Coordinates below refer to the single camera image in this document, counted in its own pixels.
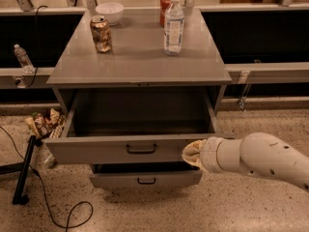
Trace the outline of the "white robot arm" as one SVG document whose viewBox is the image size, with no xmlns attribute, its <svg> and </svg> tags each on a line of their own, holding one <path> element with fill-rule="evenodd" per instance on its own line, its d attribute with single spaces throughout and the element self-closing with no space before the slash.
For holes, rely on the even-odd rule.
<svg viewBox="0 0 309 232">
<path fill-rule="evenodd" d="M 280 180 L 309 191 L 309 158 L 264 132 L 254 132 L 243 139 L 196 140 L 183 149 L 183 160 L 210 173 Z"/>
</svg>

